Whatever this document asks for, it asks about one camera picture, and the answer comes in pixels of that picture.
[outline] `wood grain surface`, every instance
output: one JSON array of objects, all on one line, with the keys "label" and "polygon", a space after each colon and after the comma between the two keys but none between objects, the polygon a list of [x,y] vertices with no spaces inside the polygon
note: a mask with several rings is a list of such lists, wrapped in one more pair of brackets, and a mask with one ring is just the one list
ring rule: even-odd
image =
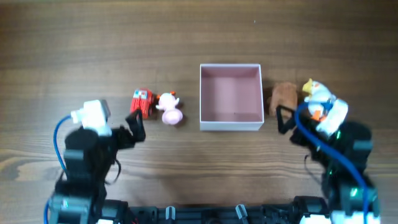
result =
[{"label": "wood grain surface", "polygon": [[[0,5],[0,223],[42,223],[61,167],[58,120],[107,99],[124,124],[133,91],[174,90],[181,127],[146,121],[108,198],[130,205],[258,205],[322,195],[308,153],[267,117],[259,132],[199,132],[201,63],[260,63],[263,87],[308,78],[373,128],[367,172],[382,222],[398,218],[398,5],[392,1],[57,1]],[[62,126],[60,147],[72,128]],[[308,162],[320,176],[323,169]],[[114,167],[108,178],[116,175]]]}]

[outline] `pink plush figurine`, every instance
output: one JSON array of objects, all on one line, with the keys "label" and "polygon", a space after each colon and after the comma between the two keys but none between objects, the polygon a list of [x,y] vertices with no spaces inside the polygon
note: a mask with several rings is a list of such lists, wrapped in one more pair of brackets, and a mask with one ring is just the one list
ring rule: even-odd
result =
[{"label": "pink plush figurine", "polygon": [[163,93],[159,98],[159,105],[156,105],[158,110],[164,110],[162,115],[162,121],[165,124],[175,125],[182,120],[182,112],[176,109],[180,99],[175,97],[171,93]]}]

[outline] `red toy car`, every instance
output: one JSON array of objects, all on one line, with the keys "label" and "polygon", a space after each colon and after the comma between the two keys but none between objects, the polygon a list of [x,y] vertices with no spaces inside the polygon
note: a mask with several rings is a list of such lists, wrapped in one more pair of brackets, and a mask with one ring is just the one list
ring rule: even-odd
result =
[{"label": "red toy car", "polygon": [[142,118],[148,119],[152,114],[152,104],[155,101],[155,96],[152,92],[146,88],[136,89],[134,95],[132,96],[130,113],[136,109],[141,109]]}]

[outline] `pink toy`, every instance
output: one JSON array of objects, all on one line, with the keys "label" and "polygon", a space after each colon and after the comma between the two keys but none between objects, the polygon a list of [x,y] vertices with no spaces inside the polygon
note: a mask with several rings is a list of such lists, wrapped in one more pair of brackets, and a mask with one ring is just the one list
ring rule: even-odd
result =
[{"label": "pink toy", "polygon": [[164,110],[162,115],[162,121],[165,124],[175,125],[182,120],[182,112],[176,109],[180,99],[175,97],[171,93],[163,93],[159,98],[159,105],[156,105],[158,110]]}]

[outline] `green led light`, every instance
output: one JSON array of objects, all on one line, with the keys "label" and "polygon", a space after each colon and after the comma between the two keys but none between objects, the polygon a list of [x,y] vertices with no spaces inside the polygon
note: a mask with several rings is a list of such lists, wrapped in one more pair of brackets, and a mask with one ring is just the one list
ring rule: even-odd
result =
[{"label": "green led light", "polygon": [[339,139],[341,136],[341,131],[337,131],[336,138]]},{"label": "green led light", "polygon": [[358,193],[358,189],[357,188],[353,188],[351,189],[350,195],[351,197],[355,197],[355,195]]}]

